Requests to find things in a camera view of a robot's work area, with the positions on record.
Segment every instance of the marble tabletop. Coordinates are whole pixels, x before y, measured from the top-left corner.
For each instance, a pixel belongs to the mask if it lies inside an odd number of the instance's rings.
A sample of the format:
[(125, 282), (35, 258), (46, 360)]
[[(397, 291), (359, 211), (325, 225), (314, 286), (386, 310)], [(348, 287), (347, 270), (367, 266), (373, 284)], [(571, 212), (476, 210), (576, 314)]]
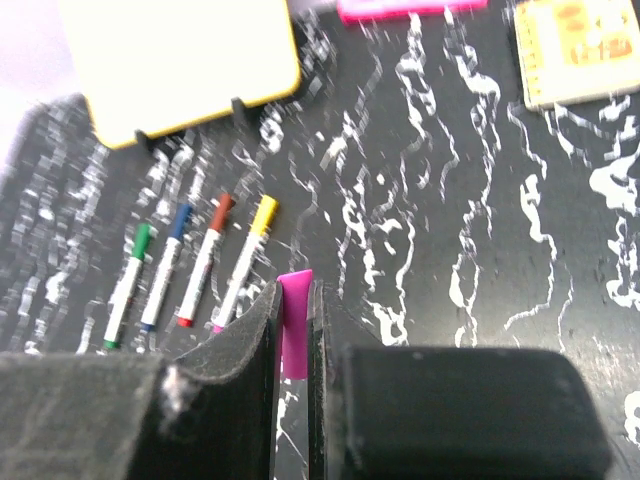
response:
[[(141, 221), (161, 235), (122, 351), (192, 348), (210, 334), (267, 193), (280, 208), (238, 313), (277, 274), (313, 268), (385, 345), (562, 352), (609, 432), (610, 478), (640, 477), (640, 98), (528, 112), (512, 10), (495, 0), (348, 28), (334, 12), (310, 13), (296, 26), (298, 97), (268, 105), (250, 131), (220, 120), (168, 138), (154, 158), (102, 147), (80, 100), (43, 106), (1, 193), (0, 350), (106, 354), (110, 298)], [(209, 293), (195, 327), (176, 327), (222, 191), (237, 206)], [(149, 284), (185, 201), (196, 213), (157, 333), (143, 335)], [(279, 407), (277, 478), (306, 478), (305, 383), (285, 381)]]

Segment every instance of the blue marker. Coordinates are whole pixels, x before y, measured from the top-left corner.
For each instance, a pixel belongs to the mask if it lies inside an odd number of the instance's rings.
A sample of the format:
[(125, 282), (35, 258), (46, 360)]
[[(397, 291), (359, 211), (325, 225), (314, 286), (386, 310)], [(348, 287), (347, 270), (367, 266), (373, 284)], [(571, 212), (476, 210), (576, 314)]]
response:
[(182, 235), (189, 221), (191, 210), (191, 205), (180, 204), (178, 206), (176, 218), (173, 221), (173, 228), (169, 234), (169, 238), (167, 238), (162, 259), (158, 265), (158, 271), (151, 285), (147, 306), (144, 307), (144, 312), (142, 312), (142, 329), (146, 332), (151, 331), (156, 324), (156, 319), (164, 300), (164, 294), (167, 291), (167, 286), (169, 286), (169, 280), (171, 280), (173, 266), (180, 254)]

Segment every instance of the whiteboard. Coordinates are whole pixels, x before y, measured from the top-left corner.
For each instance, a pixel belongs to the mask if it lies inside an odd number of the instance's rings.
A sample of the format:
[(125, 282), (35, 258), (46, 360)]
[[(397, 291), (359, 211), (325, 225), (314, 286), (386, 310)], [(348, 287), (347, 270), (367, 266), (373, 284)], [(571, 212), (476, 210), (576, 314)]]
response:
[(59, 0), (96, 135), (110, 148), (292, 94), (286, 0)]

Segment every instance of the pink object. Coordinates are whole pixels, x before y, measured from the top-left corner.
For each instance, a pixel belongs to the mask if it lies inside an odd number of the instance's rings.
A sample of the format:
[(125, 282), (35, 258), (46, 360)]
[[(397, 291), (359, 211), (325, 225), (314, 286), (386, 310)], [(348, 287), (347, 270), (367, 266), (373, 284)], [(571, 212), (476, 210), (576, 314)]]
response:
[(338, 0), (344, 23), (384, 20), (409, 13), (433, 14), (449, 10), (486, 7), (489, 0)]
[(280, 275), (283, 325), (282, 374), (286, 378), (307, 378), (307, 304), (313, 271)]

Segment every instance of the green marker cap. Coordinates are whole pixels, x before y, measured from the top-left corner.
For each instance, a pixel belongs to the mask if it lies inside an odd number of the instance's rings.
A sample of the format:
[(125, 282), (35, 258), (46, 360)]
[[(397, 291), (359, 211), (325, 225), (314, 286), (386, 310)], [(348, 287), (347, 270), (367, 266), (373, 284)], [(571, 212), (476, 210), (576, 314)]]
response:
[(149, 246), (151, 238), (154, 236), (154, 228), (148, 223), (141, 223), (138, 226), (138, 232), (136, 233), (133, 250), (131, 250), (131, 256), (144, 261), (144, 254)]

